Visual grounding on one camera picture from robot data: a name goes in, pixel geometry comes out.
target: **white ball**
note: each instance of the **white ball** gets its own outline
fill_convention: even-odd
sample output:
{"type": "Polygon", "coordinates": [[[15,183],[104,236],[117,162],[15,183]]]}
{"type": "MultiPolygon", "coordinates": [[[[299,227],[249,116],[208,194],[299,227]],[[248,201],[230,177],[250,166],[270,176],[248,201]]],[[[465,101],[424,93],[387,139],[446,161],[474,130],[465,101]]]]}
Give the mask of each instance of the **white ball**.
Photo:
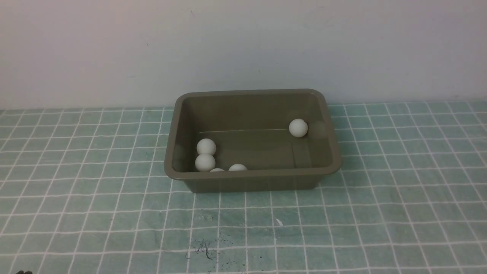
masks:
{"type": "Polygon", "coordinates": [[[289,124],[289,132],[294,137],[303,137],[308,132],[308,124],[303,119],[294,119],[289,124]]]}
{"type": "Polygon", "coordinates": [[[228,171],[240,171],[240,170],[247,170],[247,168],[242,164],[234,164],[228,169],[228,171]]]}
{"type": "Polygon", "coordinates": [[[216,152],[215,142],[208,138],[201,139],[196,145],[196,151],[198,152],[198,154],[214,155],[216,152]]]}
{"type": "Polygon", "coordinates": [[[215,168],[215,158],[210,154],[201,154],[196,157],[194,165],[198,171],[210,171],[215,168]]]}

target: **tray bottom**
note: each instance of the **tray bottom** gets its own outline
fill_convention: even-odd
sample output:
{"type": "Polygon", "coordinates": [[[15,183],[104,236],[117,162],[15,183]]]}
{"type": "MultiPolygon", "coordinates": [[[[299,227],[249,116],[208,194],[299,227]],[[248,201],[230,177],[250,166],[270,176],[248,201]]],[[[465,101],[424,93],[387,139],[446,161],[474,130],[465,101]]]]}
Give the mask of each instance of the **tray bottom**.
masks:
{"type": "Polygon", "coordinates": [[[203,138],[216,143],[216,167],[224,170],[236,163],[249,170],[312,167],[307,138],[293,137],[287,129],[199,133],[198,140],[203,138]]]}

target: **white wall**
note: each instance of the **white wall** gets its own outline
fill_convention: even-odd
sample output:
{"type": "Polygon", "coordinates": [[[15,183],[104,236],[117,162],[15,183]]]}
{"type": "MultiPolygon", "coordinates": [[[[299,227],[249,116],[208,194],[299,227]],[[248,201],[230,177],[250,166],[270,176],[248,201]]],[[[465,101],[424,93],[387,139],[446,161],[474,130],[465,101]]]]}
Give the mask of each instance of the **white wall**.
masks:
{"type": "Polygon", "coordinates": [[[0,109],[487,95],[487,0],[3,0],[0,109]]]}

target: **grid mat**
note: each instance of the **grid mat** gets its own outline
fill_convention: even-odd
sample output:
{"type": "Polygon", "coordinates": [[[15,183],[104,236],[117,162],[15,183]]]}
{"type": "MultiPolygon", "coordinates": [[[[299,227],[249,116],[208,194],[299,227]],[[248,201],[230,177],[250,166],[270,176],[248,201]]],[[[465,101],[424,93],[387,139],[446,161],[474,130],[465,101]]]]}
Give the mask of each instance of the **grid mat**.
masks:
{"type": "Polygon", "coordinates": [[[172,108],[0,115],[0,273],[487,273],[487,101],[330,105],[339,172],[201,194],[172,108]]]}

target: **teal mat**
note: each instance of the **teal mat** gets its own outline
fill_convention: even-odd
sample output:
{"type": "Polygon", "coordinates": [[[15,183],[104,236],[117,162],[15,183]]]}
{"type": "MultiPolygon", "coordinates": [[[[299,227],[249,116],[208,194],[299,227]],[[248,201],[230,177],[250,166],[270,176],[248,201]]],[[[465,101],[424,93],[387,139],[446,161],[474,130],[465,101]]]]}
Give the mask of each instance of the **teal mat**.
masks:
{"type": "Polygon", "coordinates": [[[487,102],[331,105],[342,169],[297,192],[165,176],[172,108],[0,115],[0,273],[487,273],[487,102]]]}

